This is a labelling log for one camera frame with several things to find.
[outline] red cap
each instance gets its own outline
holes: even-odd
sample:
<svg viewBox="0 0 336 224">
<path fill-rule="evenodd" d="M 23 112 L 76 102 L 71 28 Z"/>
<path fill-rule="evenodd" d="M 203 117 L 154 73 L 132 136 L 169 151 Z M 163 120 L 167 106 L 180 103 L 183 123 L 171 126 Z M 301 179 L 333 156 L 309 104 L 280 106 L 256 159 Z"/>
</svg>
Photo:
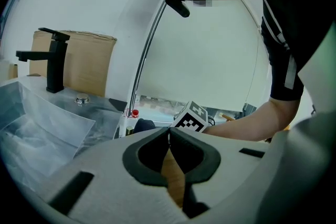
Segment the red cap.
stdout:
<svg viewBox="0 0 336 224">
<path fill-rule="evenodd" d="M 133 116 L 138 116 L 138 115 L 139 115 L 139 110 L 134 109 L 134 110 L 132 111 L 132 115 L 133 115 Z"/>
</svg>

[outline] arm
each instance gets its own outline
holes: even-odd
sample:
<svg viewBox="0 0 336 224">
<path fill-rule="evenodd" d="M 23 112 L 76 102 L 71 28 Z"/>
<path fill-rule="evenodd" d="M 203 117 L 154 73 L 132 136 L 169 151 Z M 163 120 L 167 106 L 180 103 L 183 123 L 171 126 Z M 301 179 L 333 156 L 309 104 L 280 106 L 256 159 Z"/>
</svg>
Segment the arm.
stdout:
<svg viewBox="0 0 336 224">
<path fill-rule="evenodd" d="M 236 121 L 207 127 L 203 133 L 240 140 L 260 141 L 283 130 L 294 119 L 299 100 L 280 101 L 270 98 L 251 115 Z"/>
</svg>

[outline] person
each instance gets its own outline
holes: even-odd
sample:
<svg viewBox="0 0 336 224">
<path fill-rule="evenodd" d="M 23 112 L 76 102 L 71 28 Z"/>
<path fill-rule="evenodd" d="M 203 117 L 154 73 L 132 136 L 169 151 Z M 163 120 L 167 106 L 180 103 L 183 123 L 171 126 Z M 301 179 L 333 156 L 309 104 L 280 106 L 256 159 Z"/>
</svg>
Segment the person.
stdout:
<svg viewBox="0 0 336 224">
<path fill-rule="evenodd" d="M 191 1 L 206 5 L 209 0 Z M 335 0 L 263 0 L 261 35 L 272 67 L 270 98 L 251 115 L 207 127 L 204 133 L 260 141 L 286 128 L 298 111 L 303 93 L 298 72 L 334 21 L 334 3 Z"/>
</svg>

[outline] curved metal bar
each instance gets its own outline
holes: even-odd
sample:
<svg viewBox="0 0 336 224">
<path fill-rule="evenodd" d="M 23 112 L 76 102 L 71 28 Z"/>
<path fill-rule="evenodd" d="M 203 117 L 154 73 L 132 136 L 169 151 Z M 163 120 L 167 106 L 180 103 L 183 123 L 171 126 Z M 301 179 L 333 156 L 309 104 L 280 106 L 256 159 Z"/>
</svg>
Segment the curved metal bar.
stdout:
<svg viewBox="0 0 336 224">
<path fill-rule="evenodd" d="M 133 90 L 132 90 L 132 95 L 131 95 L 131 101 L 130 101 L 130 105 L 129 105 L 129 111 L 128 111 L 128 116 L 130 116 L 130 113 L 131 111 L 133 110 L 134 108 L 134 103 L 135 103 L 135 94 L 136 94 L 136 90 L 138 89 L 138 85 L 139 85 L 139 80 L 140 80 L 140 75 L 141 75 L 141 72 L 142 72 L 142 68 L 143 68 L 143 64 L 145 62 L 145 59 L 147 57 L 147 53 L 148 53 L 148 49 L 152 43 L 152 39 L 153 39 L 153 36 L 154 36 L 154 33 L 156 31 L 156 28 L 159 24 L 159 21 L 161 19 L 161 16 L 164 12 L 164 9 L 166 8 L 166 2 L 165 0 L 162 1 L 162 4 L 159 8 L 159 11 L 154 19 L 154 22 L 152 24 L 152 27 L 151 27 L 151 30 L 148 34 L 148 37 L 147 37 L 147 40 L 146 40 L 146 43 L 145 43 L 145 47 L 143 48 L 143 51 L 142 51 L 142 55 L 141 55 L 141 59 L 140 59 L 140 63 L 139 63 L 139 66 L 138 66 L 138 70 L 136 72 L 136 75 L 135 75 L 135 80 L 134 80 L 134 84 L 133 84 Z"/>
</svg>

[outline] cardboard box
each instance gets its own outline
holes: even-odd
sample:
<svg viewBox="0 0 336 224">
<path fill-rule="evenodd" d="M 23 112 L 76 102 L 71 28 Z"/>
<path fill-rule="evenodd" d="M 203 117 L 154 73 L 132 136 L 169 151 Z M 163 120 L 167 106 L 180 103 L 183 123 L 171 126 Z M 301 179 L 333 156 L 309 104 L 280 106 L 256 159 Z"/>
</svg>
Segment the cardboard box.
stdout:
<svg viewBox="0 0 336 224">
<path fill-rule="evenodd" d="M 0 60 L 0 82 L 17 78 L 17 65 Z"/>
<path fill-rule="evenodd" d="M 116 38 L 89 32 L 60 31 L 70 36 L 63 84 L 74 90 L 105 96 L 106 79 Z M 51 34 L 34 33 L 32 51 L 49 51 Z M 47 77 L 47 60 L 30 61 L 29 74 Z"/>
</svg>

